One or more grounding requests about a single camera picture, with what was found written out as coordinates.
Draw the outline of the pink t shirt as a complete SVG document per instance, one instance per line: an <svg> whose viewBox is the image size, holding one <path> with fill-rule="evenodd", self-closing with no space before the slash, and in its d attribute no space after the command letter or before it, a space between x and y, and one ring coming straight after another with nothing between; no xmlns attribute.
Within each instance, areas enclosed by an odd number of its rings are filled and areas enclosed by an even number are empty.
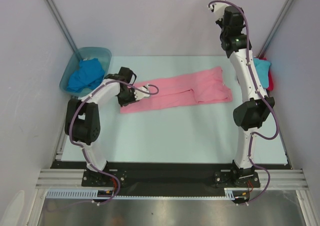
<svg viewBox="0 0 320 226"><path fill-rule="evenodd" d="M152 84L159 93L120 108L121 114L162 110L179 106L227 103L233 100L232 91L223 81L221 67L139 82L137 87Z"/></svg>

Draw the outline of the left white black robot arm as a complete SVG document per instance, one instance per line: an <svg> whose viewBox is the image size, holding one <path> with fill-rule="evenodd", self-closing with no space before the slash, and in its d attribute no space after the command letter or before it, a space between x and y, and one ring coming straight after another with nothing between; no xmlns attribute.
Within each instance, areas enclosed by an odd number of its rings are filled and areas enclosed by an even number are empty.
<svg viewBox="0 0 320 226"><path fill-rule="evenodd" d="M121 107L137 101L135 89L130 87L136 74L121 67L117 74L108 74L102 82L87 95L70 99L67 105L64 130L71 144L78 146L85 158L87 168L94 171L93 180L101 186L109 183L111 174L104 170L107 159L102 155L95 141L101 130L99 109L113 97Z"/></svg>

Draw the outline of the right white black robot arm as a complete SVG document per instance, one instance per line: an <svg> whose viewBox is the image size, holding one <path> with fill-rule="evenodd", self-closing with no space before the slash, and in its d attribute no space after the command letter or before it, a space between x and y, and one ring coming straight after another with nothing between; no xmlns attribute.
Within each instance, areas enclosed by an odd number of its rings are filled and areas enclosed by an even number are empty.
<svg viewBox="0 0 320 226"><path fill-rule="evenodd" d="M254 65L252 46L243 28L247 26L243 10L230 3L218 1L210 6L221 29L221 47L233 65L242 94L242 104L233 111L238 126L238 146L230 170L235 186L243 186L255 174L253 151L255 137L273 111L275 100L268 97Z"/></svg>

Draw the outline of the blue crumpled t shirt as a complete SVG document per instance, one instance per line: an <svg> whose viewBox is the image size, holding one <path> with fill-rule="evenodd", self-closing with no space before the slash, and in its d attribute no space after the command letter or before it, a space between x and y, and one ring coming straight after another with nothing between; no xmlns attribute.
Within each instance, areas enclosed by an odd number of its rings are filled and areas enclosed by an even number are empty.
<svg viewBox="0 0 320 226"><path fill-rule="evenodd" d="M67 90L80 93L83 89L94 90L103 80L105 70L97 58L80 60L79 69L71 74L67 84Z"/></svg>

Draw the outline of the teal folded t shirt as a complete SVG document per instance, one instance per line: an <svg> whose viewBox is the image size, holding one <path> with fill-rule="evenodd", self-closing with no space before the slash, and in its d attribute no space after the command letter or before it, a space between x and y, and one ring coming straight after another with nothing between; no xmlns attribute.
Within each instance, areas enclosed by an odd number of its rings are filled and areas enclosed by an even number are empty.
<svg viewBox="0 0 320 226"><path fill-rule="evenodd" d="M258 58L254 58L253 62L254 62L254 66L262 87L267 89L270 85L269 70L270 70L271 62L266 60L261 60Z"/></svg>

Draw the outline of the teal plastic bin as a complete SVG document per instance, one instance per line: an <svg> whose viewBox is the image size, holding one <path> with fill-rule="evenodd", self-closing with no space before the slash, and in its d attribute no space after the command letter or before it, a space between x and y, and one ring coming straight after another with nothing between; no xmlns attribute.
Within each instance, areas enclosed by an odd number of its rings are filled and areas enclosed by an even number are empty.
<svg viewBox="0 0 320 226"><path fill-rule="evenodd" d="M71 56L59 88L75 97L83 97L97 88L108 73L112 54L101 47L83 47Z"/></svg>

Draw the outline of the red folded t shirt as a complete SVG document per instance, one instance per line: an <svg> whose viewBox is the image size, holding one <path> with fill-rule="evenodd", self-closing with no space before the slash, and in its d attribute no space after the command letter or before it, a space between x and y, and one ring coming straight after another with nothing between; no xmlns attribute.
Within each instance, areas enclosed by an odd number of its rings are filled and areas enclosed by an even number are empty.
<svg viewBox="0 0 320 226"><path fill-rule="evenodd" d="M274 89L274 82L273 82L273 78L272 78L272 74L271 74L271 66L269 69L269 73L268 73L268 77L269 77L269 87L267 88L268 91L272 91Z"/></svg>

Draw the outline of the right aluminium corner post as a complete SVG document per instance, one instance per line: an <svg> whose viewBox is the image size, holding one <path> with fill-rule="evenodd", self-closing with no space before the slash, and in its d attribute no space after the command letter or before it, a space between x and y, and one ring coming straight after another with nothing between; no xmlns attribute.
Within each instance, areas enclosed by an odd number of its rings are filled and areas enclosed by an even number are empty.
<svg viewBox="0 0 320 226"><path fill-rule="evenodd" d="M294 3L295 0L285 0L285 3L283 4L266 40L264 41L261 49L259 50L259 53L257 55L259 58L263 58L266 55L268 48L270 47L273 39L275 38L286 16L289 14Z"/></svg>

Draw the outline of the aluminium corner post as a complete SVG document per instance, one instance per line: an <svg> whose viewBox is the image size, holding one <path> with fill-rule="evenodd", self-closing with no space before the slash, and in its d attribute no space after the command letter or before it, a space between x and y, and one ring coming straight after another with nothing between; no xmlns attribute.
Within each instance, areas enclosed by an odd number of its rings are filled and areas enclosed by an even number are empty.
<svg viewBox="0 0 320 226"><path fill-rule="evenodd" d="M263 58L266 55L268 48L270 47L273 39L275 38L286 16L289 14L294 3L295 0L285 0L285 3L283 4L266 40L264 41L261 49L259 50L259 53L257 55L259 58Z"/></svg>
<svg viewBox="0 0 320 226"><path fill-rule="evenodd" d="M66 39L69 47L71 48L71 50L73 52L76 52L78 50L78 47L76 46L76 43L74 42L74 39L72 38L72 35L71 35L64 19L62 18L54 0L44 0L44 2L47 5L55 22L57 23L61 33L63 34L64 38Z"/></svg>

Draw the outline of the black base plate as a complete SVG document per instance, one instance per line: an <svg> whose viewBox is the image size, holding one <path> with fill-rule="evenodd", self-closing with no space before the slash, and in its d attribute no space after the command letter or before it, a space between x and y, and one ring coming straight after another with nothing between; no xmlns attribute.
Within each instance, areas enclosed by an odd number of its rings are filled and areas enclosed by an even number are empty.
<svg viewBox="0 0 320 226"><path fill-rule="evenodd" d="M224 188L263 188L259 166L236 169L231 163L109 162L98 173L85 162L54 161L51 169L78 172L82 187L115 188L120 196L207 197L221 196Z"/></svg>

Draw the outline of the front aluminium rail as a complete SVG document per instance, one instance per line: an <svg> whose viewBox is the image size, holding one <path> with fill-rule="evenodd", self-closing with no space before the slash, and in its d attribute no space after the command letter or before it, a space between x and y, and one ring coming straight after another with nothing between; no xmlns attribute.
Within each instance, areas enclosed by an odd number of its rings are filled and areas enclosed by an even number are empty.
<svg viewBox="0 0 320 226"><path fill-rule="evenodd" d="M299 170L257 170L256 180L262 187L266 186L268 179L269 190L308 190L304 172ZM43 169L40 171L36 188L80 188L83 183L94 188L89 183L89 173L85 169Z"/></svg>

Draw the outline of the left aluminium corner post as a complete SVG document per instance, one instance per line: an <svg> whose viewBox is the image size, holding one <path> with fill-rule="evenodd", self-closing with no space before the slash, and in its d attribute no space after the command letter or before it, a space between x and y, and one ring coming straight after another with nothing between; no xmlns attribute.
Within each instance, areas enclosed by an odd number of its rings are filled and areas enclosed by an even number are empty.
<svg viewBox="0 0 320 226"><path fill-rule="evenodd" d="M76 46L76 43L74 42L74 39L72 38L72 35L71 35L64 19L62 18L54 0L44 0L44 2L47 5L55 22L57 23L61 33L63 34L64 38L66 39L69 47L71 48L71 50L73 52L76 52L78 50L78 47Z"/></svg>

